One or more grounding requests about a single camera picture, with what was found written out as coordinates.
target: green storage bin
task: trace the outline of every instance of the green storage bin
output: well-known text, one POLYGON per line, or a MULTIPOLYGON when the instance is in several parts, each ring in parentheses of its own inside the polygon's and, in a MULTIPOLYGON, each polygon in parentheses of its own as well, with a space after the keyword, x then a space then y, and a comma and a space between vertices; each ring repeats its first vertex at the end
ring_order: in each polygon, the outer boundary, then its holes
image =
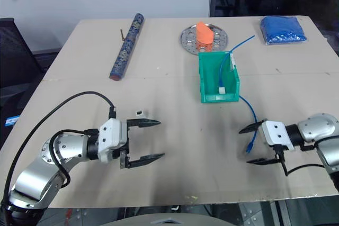
POLYGON ((200 93, 202 103, 239 101, 240 79, 232 54, 223 52, 199 53, 200 93), (226 93, 219 94, 219 72, 223 58, 222 82, 226 93))

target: beige tabletop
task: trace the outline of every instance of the beige tabletop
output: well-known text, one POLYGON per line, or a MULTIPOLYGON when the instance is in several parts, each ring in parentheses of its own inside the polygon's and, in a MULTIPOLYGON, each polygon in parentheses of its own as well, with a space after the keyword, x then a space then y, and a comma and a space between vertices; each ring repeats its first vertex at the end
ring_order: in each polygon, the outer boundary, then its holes
MULTIPOLYGON (((259 120, 293 124, 314 113, 339 117, 339 58, 309 17, 299 16, 307 42, 266 46, 259 17, 203 18, 223 28, 229 46, 256 35, 234 52, 240 94, 253 105, 259 120)), ((183 29, 199 19, 146 19, 125 77, 115 82, 109 72, 122 45, 120 29, 131 20, 84 20, 76 27, 0 151, 6 175, 18 147, 35 124, 67 97, 98 91, 117 107, 121 120, 143 109, 162 125, 132 128, 130 156, 166 155, 150 165, 120 169, 84 162, 70 173, 69 186, 51 207, 118 207, 226 203, 337 194, 320 168, 301 169, 285 177, 280 165, 256 166, 247 160, 271 155, 258 137, 252 152, 245 148, 252 133, 238 134, 253 122, 247 105, 201 104, 198 58, 182 49, 183 29)), ((98 128, 108 114, 100 98, 86 95, 57 111, 25 148, 13 176, 36 157, 42 143, 65 129, 98 128)), ((320 163, 315 151, 286 152, 287 168, 320 163)), ((4 179, 0 182, 2 193, 4 179)))

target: blue bag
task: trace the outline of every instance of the blue bag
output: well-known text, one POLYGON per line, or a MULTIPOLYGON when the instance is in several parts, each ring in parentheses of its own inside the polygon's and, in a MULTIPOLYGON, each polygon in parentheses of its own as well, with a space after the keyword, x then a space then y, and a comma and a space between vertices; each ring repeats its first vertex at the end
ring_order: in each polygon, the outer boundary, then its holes
POLYGON ((261 20, 260 28, 267 44, 307 40, 296 17, 266 16, 261 20))

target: orange object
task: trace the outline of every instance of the orange object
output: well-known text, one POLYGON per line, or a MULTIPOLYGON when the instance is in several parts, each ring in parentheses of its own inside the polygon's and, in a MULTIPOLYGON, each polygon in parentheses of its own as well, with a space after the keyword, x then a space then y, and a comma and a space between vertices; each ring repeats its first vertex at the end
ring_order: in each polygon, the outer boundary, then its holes
POLYGON ((214 33, 205 23, 199 21, 196 28, 197 41, 203 44, 213 43, 214 33))

